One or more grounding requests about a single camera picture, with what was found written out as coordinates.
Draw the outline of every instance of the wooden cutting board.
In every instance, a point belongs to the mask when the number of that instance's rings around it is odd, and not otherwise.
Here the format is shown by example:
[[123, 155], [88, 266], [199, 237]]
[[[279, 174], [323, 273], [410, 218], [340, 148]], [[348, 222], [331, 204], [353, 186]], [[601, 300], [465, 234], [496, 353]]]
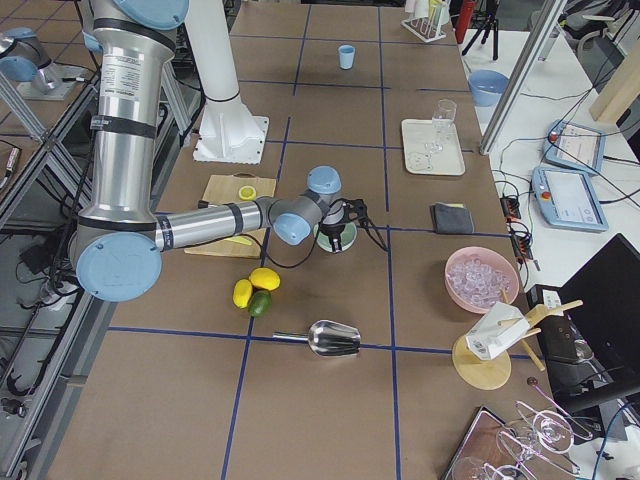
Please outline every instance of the wooden cutting board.
[[[245, 185], [251, 185], [255, 188], [257, 197], [272, 197], [276, 191], [276, 180], [274, 178], [260, 178], [242, 173], [235, 175], [211, 175], [202, 200], [206, 200], [212, 204], [242, 202], [243, 200], [238, 196], [238, 191]], [[256, 237], [260, 243], [264, 242], [264, 228], [247, 233]], [[260, 258], [260, 247], [252, 240], [251, 245], [243, 245], [231, 240], [221, 240], [208, 245], [185, 248], [184, 251], [191, 254], [214, 255], [218, 257]]]

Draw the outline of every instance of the white plate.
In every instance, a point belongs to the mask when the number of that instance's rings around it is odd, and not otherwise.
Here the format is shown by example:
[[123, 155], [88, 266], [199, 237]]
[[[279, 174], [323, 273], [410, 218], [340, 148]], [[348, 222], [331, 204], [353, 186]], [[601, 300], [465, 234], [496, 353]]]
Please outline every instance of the white plate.
[[443, 150], [429, 153], [428, 144], [435, 138], [431, 120], [402, 121], [404, 165], [407, 171], [419, 175], [462, 175], [465, 171], [464, 159], [455, 124], [443, 142]]

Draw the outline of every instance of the tray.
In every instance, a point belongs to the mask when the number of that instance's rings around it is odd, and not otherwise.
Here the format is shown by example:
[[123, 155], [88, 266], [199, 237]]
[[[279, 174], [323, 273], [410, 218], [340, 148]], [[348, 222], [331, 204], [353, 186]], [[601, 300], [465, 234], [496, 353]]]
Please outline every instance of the tray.
[[402, 121], [404, 165], [407, 171], [417, 175], [462, 175], [465, 172], [464, 159], [455, 124], [443, 142], [442, 152], [430, 154], [427, 145], [435, 140], [435, 136], [431, 120]]
[[[258, 197], [271, 197], [276, 190], [276, 180], [273, 178], [254, 177], [247, 174], [211, 175], [202, 199], [214, 204], [242, 202], [238, 196], [238, 190], [244, 185], [254, 187]], [[264, 241], [264, 228], [247, 233], [256, 237], [260, 243]], [[184, 251], [191, 254], [218, 257], [260, 258], [260, 247], [254, 241], [251, 241], [251, 245], [243, 245], [231, 240], [222, 240], [207, 245], [186, 248]]]

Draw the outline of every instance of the wooden plank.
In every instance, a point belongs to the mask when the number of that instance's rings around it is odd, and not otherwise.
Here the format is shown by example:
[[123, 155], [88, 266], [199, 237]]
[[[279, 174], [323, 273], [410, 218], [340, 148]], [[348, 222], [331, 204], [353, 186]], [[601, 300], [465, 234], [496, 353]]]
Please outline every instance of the wooden plank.
[[640, 42], [620, 64], [589, 112], [597, 122], [616, 123], [640, 95]]
[[[212, 204], [241, 202], [243, 200], [238, 196], [238, 191], [245, 185], [251, 185], [254, 187], [258, 197], [271, 197], [276, 190], [276, 180], [273, 178], [254, 177], [247, 174], [211, 175], [202, 199]], [[264, 228], [255, 232], [247, 233], [256, 237], [260, 243], [263, 243], [265, 236]], [[218, 257], [260, 257], [260, 247], [253, 241], [251, 241], [251, 245], [243, 245], [231, 240], [223, 240], [220, 242], [210, 243], [208, 245], [201, 245], [199, 247], [186, 248], [185, 252]]]

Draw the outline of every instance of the bowl of ice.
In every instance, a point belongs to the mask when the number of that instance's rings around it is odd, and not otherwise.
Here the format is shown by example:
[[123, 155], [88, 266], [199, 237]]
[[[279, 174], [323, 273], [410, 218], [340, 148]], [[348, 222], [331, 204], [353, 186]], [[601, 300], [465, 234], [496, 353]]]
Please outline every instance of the bowl of ice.
[[451, 254], [444, 270], [447, 292], [456, 304], [469, 312], [484, 314], [496, 302], [510, 304], [518, 296], [515, 268], [488, 248], [461, 248]]

